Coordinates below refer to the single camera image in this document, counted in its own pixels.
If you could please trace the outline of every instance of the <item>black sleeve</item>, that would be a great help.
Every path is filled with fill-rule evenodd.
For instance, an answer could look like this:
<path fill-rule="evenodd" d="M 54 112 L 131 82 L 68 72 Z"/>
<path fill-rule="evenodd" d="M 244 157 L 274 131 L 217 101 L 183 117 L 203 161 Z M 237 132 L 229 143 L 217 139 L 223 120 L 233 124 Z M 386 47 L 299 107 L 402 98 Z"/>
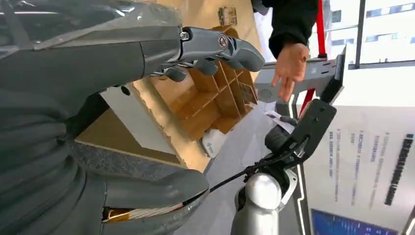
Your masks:
<path fill-rule="evenodd" d="M 319 0 L 263 0 L 266 7 L 273 8 L 273 32 L 269 45 L 278 58 L 285 42 L 307 45 L 316 22 Z"/>

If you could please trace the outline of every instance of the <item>cable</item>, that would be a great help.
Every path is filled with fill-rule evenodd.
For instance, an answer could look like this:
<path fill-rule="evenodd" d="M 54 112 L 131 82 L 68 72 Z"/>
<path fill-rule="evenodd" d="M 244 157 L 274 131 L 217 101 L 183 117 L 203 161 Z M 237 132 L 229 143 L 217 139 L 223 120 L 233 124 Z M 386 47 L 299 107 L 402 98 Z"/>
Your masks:
<path fill-rule="evenodd" d="M 236 179 L 236 178 L 238 178 L 238 177 L 240 177 L 244 174 L 253 173 L 261 167 L 277 163 L 277 162 L 285 159 L 286 157 L 289 157 L 291 154 L 293 154 L 295 151 L 297 151 L 301 147 L 301 144 L 302 144 L 302 142 L 300 144 L 298 144 L 296 148 L 291 149 L 288 153 L 286 153 L 283 156 L 277 157 L 277 158 L 269 160 L 269 161 L 264 161 L 264 162 L 258 163 L 256 165 L 251 165 L 251 166 L 245 168 L 243 171 L 241 171 L 241 172 L 225 179 L 224 181 L 222 181 L 222 182 L 218 183 L 217 185 L 215 185 L 214 187 L 212 187 L 210 189 L 210 193 L 212 193 L 213 191 L 217 190 L 218 188 L 222 187 L 223 185 L 229 183 L 230 181 L 232 181 L 232 180 L 234 180 L 234 179 Z"/>

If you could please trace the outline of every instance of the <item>window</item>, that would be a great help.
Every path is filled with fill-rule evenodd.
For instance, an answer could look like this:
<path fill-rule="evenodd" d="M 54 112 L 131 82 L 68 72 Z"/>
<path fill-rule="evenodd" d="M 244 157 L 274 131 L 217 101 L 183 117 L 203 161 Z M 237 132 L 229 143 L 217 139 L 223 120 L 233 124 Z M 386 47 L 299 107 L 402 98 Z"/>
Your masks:
<path fill-rule="evenodd" d="M 410 10 L 415 10 L 414 4 L 406 4 L 406 5 L 401 6 L 401 11 L 410 11 Z"/>
<path fill-rule="evenodd" d="M 366 18 L 369 17 L 375 17 L 375 16 L 381 16 L 382 15 L 382 9 L 376 9 L 366 12 Z"/>
<path fill-rule="evenodd" d="M 346 44 L 353 44 L 354 38 L 346 39 Z"/>
<path fill-rule="evenodd" d="M 338 23 L 340 21 L 342 21 L 342 11 L 341 10 L 333 11 L 331 15 L 331 22 Z"/>
<path fill-rule="evenodd" d="M 344 44 L 345 44 L 345 40 L 344 39 L 331 41 L 331 45 L 332 46 L 341 46 L 341 45 L 344 45 Z"/>
<path fill-rule="evenodd" d="M 378 35 L 374 35 L 374 36 L 367 36 L 367 37 L 366 37 L 366 41 L 365 41 L 365 42 L 367 42 L 367 43 L 370 43 L 370 42 L 377 42 L 377 40 L 378 40 Z"/>
<path fill-rule="evenodd" d="M 399 13 L 402 11 L 402 6 L 392 6 L 389 14 L 395 14 L 395 13 Z"/>
<path fill-rule="evenodd" d="M 399 39 L 398 33 L 391 33 L 391 39 Z"/>

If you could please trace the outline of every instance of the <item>wooden divider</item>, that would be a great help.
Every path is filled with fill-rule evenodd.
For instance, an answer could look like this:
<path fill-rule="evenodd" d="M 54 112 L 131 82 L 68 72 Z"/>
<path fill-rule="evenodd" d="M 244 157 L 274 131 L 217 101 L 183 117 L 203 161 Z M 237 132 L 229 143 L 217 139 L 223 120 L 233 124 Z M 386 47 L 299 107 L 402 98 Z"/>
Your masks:
<path fill-rule="evenodd" d="M 223 91 L 228 86 L 228 82 L 226 79 L 225 72 L 222 68 L 222 64 L 219 63 L 219 61 L 216 61 L 216 65 L 218 67 L 218 72 L 216 72 L 216 74 L 213 77 L 215 78 L 219 91 Z"/>

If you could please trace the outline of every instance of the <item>metal frame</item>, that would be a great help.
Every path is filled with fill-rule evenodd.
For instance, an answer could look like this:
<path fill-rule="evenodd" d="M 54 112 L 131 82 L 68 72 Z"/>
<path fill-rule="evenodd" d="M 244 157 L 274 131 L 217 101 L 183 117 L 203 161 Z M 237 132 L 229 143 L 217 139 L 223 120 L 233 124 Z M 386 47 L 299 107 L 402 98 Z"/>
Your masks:
<path fill-rule="evenodd" d="M 415 66 L 415 60 L 359 64 L 358 68 L 356 67 L 356 64 L 349 64 L 348 68 L 349 70 L 356 70 L 356 69 L 380 69 L 380 68 L 395 68 L 395 67 L 410 67 L 410 66 Z"/>
<path fill-rule="evenodd" d="M 354 64 L 349 64 L 348 65 L 349 70 L 379 69 L 379 68 L 394 68 L 394 67 L 415 66 L 415 60 L 361 64 L 360 63 L 360 56 L 362 54 L 363 27 L 364 27 L 364 24 L 365 24 L 365 17 L 366 17 L 366 0 L 360 0 L 359 21 L 358 21 L 358 24 L 357 24 L 356 59 L 355 59 Z"/>
<path fill-rule="evenodd" d="M 359 22 L 357 23 L 357 47 L 356 47 L 356 63 L 354 67 L 360 68 L 360 55 L 362 53 L 363 24 L 365 22 L 366 0 L 360 0 L 359 6 Z"/>

